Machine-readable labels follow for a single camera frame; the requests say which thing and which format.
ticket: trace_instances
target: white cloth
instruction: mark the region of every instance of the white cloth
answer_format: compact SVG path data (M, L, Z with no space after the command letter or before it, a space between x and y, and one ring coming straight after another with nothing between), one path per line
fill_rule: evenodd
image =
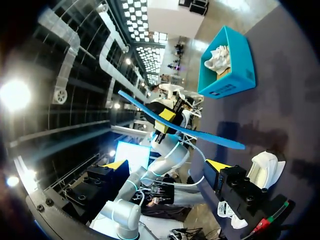
M227 68L231 67L228 46L219 46L216 50L211 51L211 54L212 58L204 62L204 66L206 66L208 69L220 75Z

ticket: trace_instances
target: wall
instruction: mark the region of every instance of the wall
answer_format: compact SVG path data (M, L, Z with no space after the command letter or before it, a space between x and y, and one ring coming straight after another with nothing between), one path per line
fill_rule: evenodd
M178 3L179 0L150 0L147 9L149 30L194 39L205 17Z

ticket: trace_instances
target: black box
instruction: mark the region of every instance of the black box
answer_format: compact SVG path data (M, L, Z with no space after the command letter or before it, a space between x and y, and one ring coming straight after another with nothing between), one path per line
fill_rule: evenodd
M206 15L208 10L208 7L206 6L199 6L196 4L191 3L189 11L192 13L200 14L200 15Z

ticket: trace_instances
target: white object in bin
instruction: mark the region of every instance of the white object in bin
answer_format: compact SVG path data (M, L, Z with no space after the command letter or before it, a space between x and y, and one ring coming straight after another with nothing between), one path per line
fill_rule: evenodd
M204 66L216 72L218 75L222 74L227 68L231 67L230 53L228 46L219 46L216 50L211 51L212 58L204 62Z
M286 162L278 161L276 155L263 151L252 158L252 167L247 177L250 178L250 182L258 188L268 189L278 181L285 165ZM231 211L227 209L232 211L226 201L221 201L218 204L217 214L222 218L231 218L231 226L234 229L242 229L248 225L246 220L240 220L235 213L231 214Z

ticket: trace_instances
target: blue foam strip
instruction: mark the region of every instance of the blue foam strip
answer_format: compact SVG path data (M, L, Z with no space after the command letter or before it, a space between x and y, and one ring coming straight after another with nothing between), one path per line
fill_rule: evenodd
M155 120L157 120L158 122L167 125L169 128L175 129L177 131L183 132L185 134L189 134L192 136L195 136L197 138L206 140L208 142L214 143L214 144L219 144L221 146L227 147L227 148L231 148L231 149L240 149L243 150L246 148L245 145L237 142L237 141L232 141L220 136L215 136L212 135L210 133L207 132L202 132L202 131L194 131L191 129L187 129L181 126L177 126L167 120L165 120L164 118L160 117L159 115L155 114L153 111L151 111L150 109L148 109L146 106L144 106L143 104L141 104L140 102L138 102L137 100L135 100L133 97L129 96L128 94L126 94L123 91L119 91L118 94L120 94L122 97L124 97L125 99L127 99L128 101L130 101L131 103L133 103L134 105L136 105L138 108L140 108L142 111L144 111L146 114L148 114L150 117L154 118Z

